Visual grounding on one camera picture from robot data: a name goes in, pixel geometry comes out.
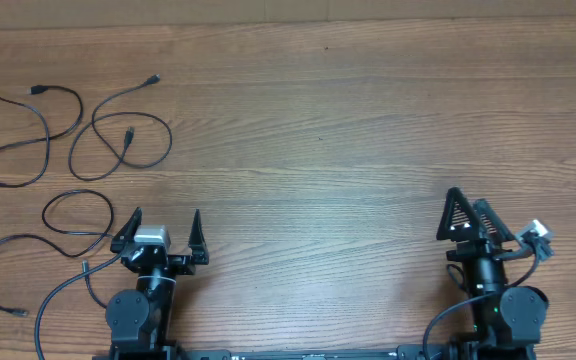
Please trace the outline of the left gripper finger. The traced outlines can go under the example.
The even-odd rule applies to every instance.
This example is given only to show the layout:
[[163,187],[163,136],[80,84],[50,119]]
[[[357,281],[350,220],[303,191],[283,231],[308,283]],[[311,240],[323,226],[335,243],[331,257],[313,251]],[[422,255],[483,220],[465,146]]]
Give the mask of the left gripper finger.
[[142,209],[137,207],[127,223],[113,237],[110,243],[112,253],[121,253],[124,247],[134,241],[134,236],[142,222]]
[[194,213],[188,247],[191,249],[192,260],[195,265],[209,264],[209,251],[202,230],[201,213],[199,209],[196,209]]

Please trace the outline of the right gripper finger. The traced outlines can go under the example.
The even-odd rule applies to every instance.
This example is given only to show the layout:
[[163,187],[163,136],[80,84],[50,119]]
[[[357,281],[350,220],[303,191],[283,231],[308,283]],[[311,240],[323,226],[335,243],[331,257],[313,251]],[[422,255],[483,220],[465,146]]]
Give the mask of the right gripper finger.
[[450,188],[446,193],[436,239],[463,242],[484,237],[484,227],[480,216],[460,188]]
[[475,234],[479,241],[501,244],[515,239],[512,232],[486,199],[477,199],[473,203],[473,210],[475,212],[475,220],[472,227],[475,229]]

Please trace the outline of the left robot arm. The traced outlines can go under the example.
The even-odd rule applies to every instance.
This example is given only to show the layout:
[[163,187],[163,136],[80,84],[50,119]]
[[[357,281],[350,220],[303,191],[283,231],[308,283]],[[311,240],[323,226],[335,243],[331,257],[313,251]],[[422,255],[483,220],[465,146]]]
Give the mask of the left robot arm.
[[106,306],[111,329],[110,359],[186,359],[177,341],[168,338],[176,278],[192,276],[196,267],[209,263],[201,215],[194,213],[188,240],[189,254],[169,252],[166,226],[144,225],[136,209],[111,241],[111,251],[137,275],[134,289],[116,293]]

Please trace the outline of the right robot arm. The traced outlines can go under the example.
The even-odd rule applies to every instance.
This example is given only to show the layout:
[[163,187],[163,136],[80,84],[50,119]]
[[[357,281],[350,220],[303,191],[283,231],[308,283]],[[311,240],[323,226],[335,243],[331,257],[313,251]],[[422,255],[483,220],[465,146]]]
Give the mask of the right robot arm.
[[[534,359],[549,300],[526,286],[540,263],[554,255],[553,231],[535,219],[514,234],[486,199],[469,202],[460,188],[446,193],[436,239],[450,240],[447,271],[467,298],[439,313],[426,327],[421,353],[426,359]],[[453,336],[432,350],[430,332],[448,315],[468,307],[473,331]]]

